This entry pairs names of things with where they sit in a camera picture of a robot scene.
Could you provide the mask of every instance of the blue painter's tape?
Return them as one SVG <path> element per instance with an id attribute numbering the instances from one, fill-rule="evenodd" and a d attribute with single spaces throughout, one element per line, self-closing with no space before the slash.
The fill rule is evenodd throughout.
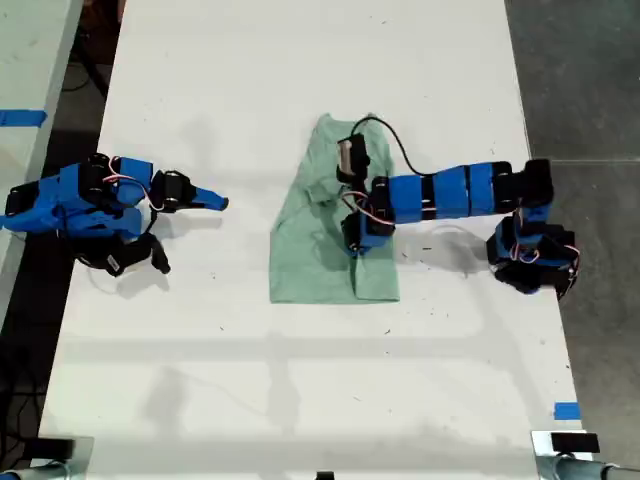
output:
<path id="1" fill-rule="evenodd" d="M 553 417 L 556 420 L 580 420 L 580 406 L 578 402 L 556 402 Z"/>
<path id="2" fill-rule="evenodd" d="M 422 177 L 419 175 L 391 177 L 389 193 L 396 223 L 417 223 L 422 220 Z"/>
<path id="3" fill-rule="evenodd" d="M 433 176 L 436 218 L 469 216 L 469 197 L 464 167 L 442 170 Z"/>
<path id="4" fill-rule="evenodd" d="M 471 215 L 492 215 L 495 213 L 493 202 L 493 165 L 477 163 L 469 167 L 471 176 Z"/>
<path id="5" fill-rule="evenodd" d="M 0 127 L 40 127 L 46 119 L 44 110 L 0 110 Z"/>

